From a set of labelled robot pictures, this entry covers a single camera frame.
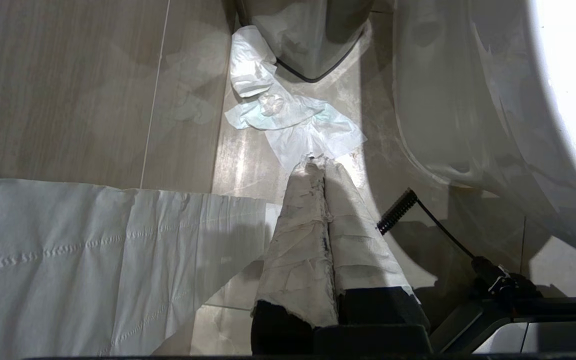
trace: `tile grout line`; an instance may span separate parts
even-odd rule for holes
[[[146,148],[143,151],[143,165],[141,167],[141,179],[139,180],[139,189],[144,187],[144,173],[146,172],[146,158],[148,157],[148,144],[151,140],[151,127],[153,126],[153,114],[155,112],[155,100],[157,99],[157,84],[160,81],[160,70],[162,69],[162,57],[164,52],[164,40],[166,40],[166,27],[168,25],[168,16],[170,11],[170,0],[166,5],[166,18],[164,19],[164,30],[161,34],[161,45],[159,46],[159,59],[157,62],[157,76],[155,77],[155,91],[152,94],[152,107],[150,108],[150,120],[148,121],[148,135],[146,136]]]

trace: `black cable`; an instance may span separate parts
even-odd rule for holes
[[[408,210],[410,210],[410,208],[412,208],[415,205],[415,203],[419,204],[419,207],[421,207],[425,211],[425,213],[430,217],[430,219],[434,221],[435,225],[437,225],[439,229],[441,229],[441,231],[443,231],[443,233],[446,234],[446,236],[450,238],[450,240],[452,240],[452,242],[458,248],[460,248],[461,251],[464,252],[464,254],[469,256],[470,259],[475,258],[475,255],[473,255],[473,253],[468,251],[467,248],[465,248],[441,223],[439,223],[439,220],[435,218],[434,215],[430,212],[430,210],[428,210],[428,208],[423,205],[421,200],[419,200],[417,194],[415,194],[415,192],[412,191],[410,188],[404,191],[404,193],[397,199],[397,201],[395,201],[395,203],[390,207],[390,209],[386,211],[386,214],[383,215],[382,219],[377,223],[377,228],[379,232],[382,235],[386,234],[388,230],[393,228],[393,226],[395,226],[395,224],[397,224],[397,222],[400,221],[400,219],[404,216],[404,214],[406,214],[406,212],[408,212]]]
[[[441,231],[443,231],[444,234],[446,234],[447,237],[450,238],[450,240],[452,240],[452,242],[461,249],[461,251],[464,252],[464,254],[468,255],[468,257],[470,257],[470,259],[474,259],[475,255],[473,255],[473,253],[471,253],[470,251],[468,251],[468,249],[462,245],[462,243],[460,243],[450,232],[448,232],[448,230],[439,222],[439,220],[437,218],[435,218],[433,216],[433,214],[430,213],[430,210],[428,208],[426,208],[423,203],[421,202],[421,200],[416,199],[416,203],[419,204],[419,207],[421,207],[426,214],[428,214],[428,216],[430,217],[430,219],[432,219],[432,221],[434,221],[434,223],[441,229]]]

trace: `white toilet bowl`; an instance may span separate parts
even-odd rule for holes
[[[409,159],[576,246],[576,1],[400,0],[397,13]]]

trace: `crumpled tissue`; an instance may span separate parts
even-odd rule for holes
[[[292,171],[304,155],[338,158],[366,141],[348,117],[324,100],[293,95],[275,79],[275,57],[254,26],[232,36],[230,80],[238,95],[247,98],[225,112],[236,129],[265,130],[279,162]]]
[[[244,26],[232,35],[230,81],[242,98],[267,91],[275,83],[276,61],[257,27]]]

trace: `bathroom floor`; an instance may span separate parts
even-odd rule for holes
[[[338,161],[375,221],[410,187],[476,255],[529,276],[545,296],[576,296],[575,249],[494,194],[436,182],[400,149],[387,3],[375,4],[359,42],[320,82],[281,66],[277,77],[361,126],[367,141]],[[218,0],[0,1],[0,178],[281,204],[288,173],[265,135],[223,117],[238,101],[224,77],[229,19],[234,7]],[[469,259],[418,207],[385,238],[437,326],[466,299]],[[250,264],[155,353],[249,354],[262,268]]]

